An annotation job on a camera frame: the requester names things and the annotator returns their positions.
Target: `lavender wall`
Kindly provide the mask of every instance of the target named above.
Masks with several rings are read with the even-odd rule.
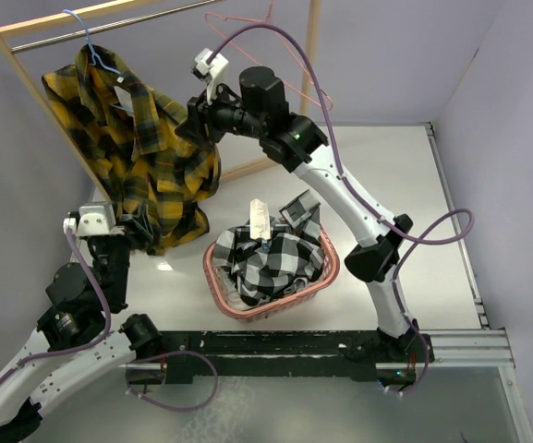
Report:
[[[533,422],[533,1],[507,0],[437,125],[494,328],[505,326]]]

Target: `plaid shirt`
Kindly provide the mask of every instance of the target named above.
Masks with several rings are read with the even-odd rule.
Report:
[[[197,202],[219,185],[217,148],[203,149],[176,136],[186,118],[177,102],[144,85],[114,53],[95,46],[107,66],[91,65],[88,46],[74,65],[42,77],[53,111],[110,195],[116,217],[146,202],[153,229],[150,254],[181,245],[209,231]],[[134,116],[120,105],[115,86],[128,91]]]

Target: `clothes hanger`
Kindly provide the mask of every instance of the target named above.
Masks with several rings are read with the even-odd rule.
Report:
[[[86,25],[85,21],[83,21],[83,18],[81,18],[77,12],[72,11],[71,9],[63,9],[62,12],[66,12],[68,14],[71,14],[73,17],[75,17],[77,19],[77,21],[81,24],[81,26],[83,26],[83,29],[85,30],[85,38],[86,38],[86,41],[88,43],[88,46],[90,47],[91,65],[92,66],[97,66],[98,63],[99,63],[100,66],[102,68],[104,68],[106,71],[114,72],[119,77],[122,77],[122,73],[118,69],[114,69],[113,67],[107,66],[103,62],[102,58],[98,55],[98,53],[96,53],[96,50],[93,48],[93,43],[91,41],[90,28],[88,27],[88,25]],[[120,106],[118,104],[111,104],[110,106],[112,106],[113,108],[121,109],[122,111],[125,111],[127,113],[132,113],[133,114],[133,110],[132,109],[125,108],[124,106]]]

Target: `pink laundry basket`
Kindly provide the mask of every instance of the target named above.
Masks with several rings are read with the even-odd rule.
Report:
[[[225,300],[226,289],[224,288],[221,279],[221,272],[212,265],[214,243],[210,245],[204,253],[202,267],[204,268],[204,274],[207,277],[209,288],[211,288],[212,298],[219,310],[226,316],[249,323],[250,321],[259,320],[261,318],[268,318],[276,312],[282,312],[291,306],[306,302],[313,298],[318,291],[327,288],[332,284],[340,271],[340,259],[338,258],[336,250],[333,248],[330,238],[323,229],[321,229],[321,248],[323,249],[323,273],[318,281],[311,284],[310,287],[303,291],[299,291],[298,293],[288,295],[287,297],[247,311],[234,309],[230,307]]]

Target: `wooden pole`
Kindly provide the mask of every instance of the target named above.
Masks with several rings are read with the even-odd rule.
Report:
[[[310,0],[309,2],[309,21],[307,24],[307,37],[305,39],[305,54],[309,57],[310,62],[315,64],[315,54],[317,53],[318,43],[318,28],[320,27],[320,12],[321,0]],[[303,83],[301,84],[301,92],[309,96],[311,85],[309,81],[311,77],[309,73],[303,73]],[[301,97],[301,104],[299,105],[299,113],[307,115],[309,112],[309,100]]]
[[[134,7],[159,3],[161,1],[163,0],[114,0],[99,5],[82,7],[76,9],[74,12],[85,20],[87,18],[102,17],[107,16],[108,14],[114,14],[115,12],[127,11]],[[75,18],[72,15],[67,12],[59,12],[52,16],[40,17],[2,26],[0,28],[0,36],[2,39],[8,39],[10,37],[32,34],[33,32],[58,28],[59,26],[70,25],[72,23],[75,23]]]

